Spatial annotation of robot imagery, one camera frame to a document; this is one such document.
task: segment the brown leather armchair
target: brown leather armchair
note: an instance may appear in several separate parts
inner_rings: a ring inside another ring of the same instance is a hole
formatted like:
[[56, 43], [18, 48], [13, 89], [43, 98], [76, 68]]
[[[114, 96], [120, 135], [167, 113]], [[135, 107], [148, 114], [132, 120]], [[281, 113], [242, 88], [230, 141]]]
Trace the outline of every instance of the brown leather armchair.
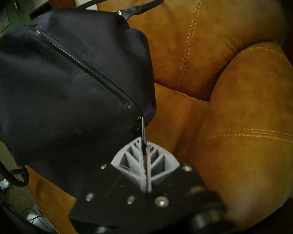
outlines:
[[[274, 41], [285, 22], [278, 0], [165, 0], [128, 22], [147, 36], [153, 62], [157, 112], [147, 139], [193, 163], [241, 229], [293, 197], [293, 68]], [[73, 233], [75, 199], [29, 172], [43, 213]]]

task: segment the zipper teeth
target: zipper teeth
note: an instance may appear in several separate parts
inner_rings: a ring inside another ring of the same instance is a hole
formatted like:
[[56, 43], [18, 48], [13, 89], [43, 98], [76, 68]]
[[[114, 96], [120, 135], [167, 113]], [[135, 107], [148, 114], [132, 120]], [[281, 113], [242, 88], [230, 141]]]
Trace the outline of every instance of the zipper teeth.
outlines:
[[118, 95], [118, 97], [121, 99], [121, 101], [123, 101], [123, 103], [125, 103], [125, 106], [129, 108], [130, 111], [132, 111], [131, 109], [131, 105], [129, 104], [129, 102], [127, 102], [118, 92], [116, 92], [108, 83], [106, 83], [100, 76], [98, 76], [95, 72], [93, 72], [91, 69], [89, 69], [87, 66], [83, 65], [80, 61], [78, 61], [76, 58], [74, 58], [74, 56], [72, 56], [71, 54], [69, 54], [68, 52], [66, 52], [64, 49], [60, 48], [59, 46], [57, 46], [56, 44], [54, 44], [52, 41], [50, 41], [48, 38], [46, 38], [44, 35], [42, 35], [38, 30], [36, 30], [36, 34], [39, 37], [43, 37], [43, 39], [47, 40], [49, 43], [51, 43], [53, 46], [55, 46], [56, 48], [58, 48], [59, 50], [61, 50], [63, 53], [65, 53], [66, 55], [70, 56], [76, 63], [78, 63], [79, 65], [81, 65], [82, 67], [84, 67], [87, 71], [90, 71], [95, 77], [99, 78], [111, 91], [113, 91], [113, 93], [115, 93], [116, 95]]

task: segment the zipper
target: zipper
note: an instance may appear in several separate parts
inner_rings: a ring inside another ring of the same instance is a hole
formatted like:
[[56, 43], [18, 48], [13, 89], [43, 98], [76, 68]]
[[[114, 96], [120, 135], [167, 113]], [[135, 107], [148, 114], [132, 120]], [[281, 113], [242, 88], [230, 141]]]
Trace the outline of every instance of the zipper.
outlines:
[[86, 63], [84, 60], [80, 59], [78, 56], [74, 55], [73, 53], [67, 52], [68, 50], [65, 50], [64, 47], [59, 46], [58, 44], [60, 43], [57, 42], [55, 39], [48, 38], [43, 32], [39, 30], [35, 30], [34, 33], [41, 40], [43, 44], [53, 49], [56, 53], [60, 54], [62, 57], [64, 57], [69, 62], [77, 66], [86, 74], [90, 75], [101, 85], [105, 86], [106, 89], [112, 92], [135, 118], [135, 127], [139, 127], [139, 119], [142, 116], [141, 110], [138, 107], [138, 105], [125, 92], [121, 91], [111, 81], [105, 79], [105, 76], [103, 76], [102, 73], [98, 71], [96, 68], [89, 65], [88, 63]]

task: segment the cable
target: cable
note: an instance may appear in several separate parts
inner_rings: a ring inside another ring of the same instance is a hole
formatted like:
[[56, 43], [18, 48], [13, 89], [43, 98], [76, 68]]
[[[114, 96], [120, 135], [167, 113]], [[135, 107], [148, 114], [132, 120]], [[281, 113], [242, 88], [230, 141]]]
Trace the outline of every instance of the cable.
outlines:
[[29, 222], [32, 221], [31, 223], [33, 224], [34, 220], [35, 220], [36, 218], [38, 218], [38, 220], [41, 222], [41, 224], [42, 224], [45, 228], [47, 228], [47, 229], [49, 229], [49, 230], [54, 230], [54, 229], [51, 229], [51, 228], [49, 228], [49, 227], [46, 227], [46, 226], [42, 223], [42, 221], [39, 219], [39, 217], [44, 217], [44, 216], [42, 216], [42, 215], [40, 215], [40, 216], [37, 215], [37, 213], [36, 213], [32, 208], [30, 208], [30, 207], [24, 209], [23, 212], [22, 212], [22, 214], [21, 214], [21, 216], [24, 214], [25, 210], [27, 210], [27, 209], [31, 209], [31, 210], [35, 213], [35, 215], [36, 215], [36, 217], [30, 219]]
[[35, 218], [30, 219], [29, 222], [32, 220], [31, 223], [34, 224], [34, 223], [33, 223], [34, 220], [35, 220], [36, 218], [38, 218], [38, 220], [40, 221], [40, 223], [41, 223], [45, 228], [47, 228], [47, 229], [49, 229], [49, 230], [54, 230], [54, 229], [51, 229], [51, 228], [49, 228], [49, 227], [46, 227], [45, 224], [43, 224], [42, 221], [39, 219], [39, 217], [44, 217], [44, 216], [36, 216]]
[[32, 221], [32, 223], [34, 223], [34, 220], [35, 220], [36, 218], [39, 218], [39, 217], [43, 217], [43, 216], [36, 216], [36, 217], [34, 217], [34, 218], [32, 218], [32, 219], [30, 219], [30, 220], [28, 220], [28, 221], [29, 221], [29, 222]]
[[22, 214], [21, 214], [21, 217], [23, 216], [25, 210], [28, 210], [28, 209], [31, 209], [31, 207], [27, 207], [27, 208], [25, 208], [25, 209], [23, 210]]

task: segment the floor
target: floor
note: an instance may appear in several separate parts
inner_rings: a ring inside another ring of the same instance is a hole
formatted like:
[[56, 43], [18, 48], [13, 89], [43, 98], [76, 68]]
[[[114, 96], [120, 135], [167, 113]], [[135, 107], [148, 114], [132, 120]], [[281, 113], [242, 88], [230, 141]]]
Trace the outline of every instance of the floor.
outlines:
[[[0, 160], [8, 170], [12, 170], [15, 168], [15, 163], [12, 155], [1, 141]], [[9, 187], [9, 189], [5, 193], [0, 194], [0, 200], [4, 201], [7, 205], [9, 205], [10, 208], [14, 209], [16, 213], [22, 215], [23, 218], [26, 218], [30, 212], [30, 209], [26, 208], [32, 208], [35, 204], [26, 187]]]

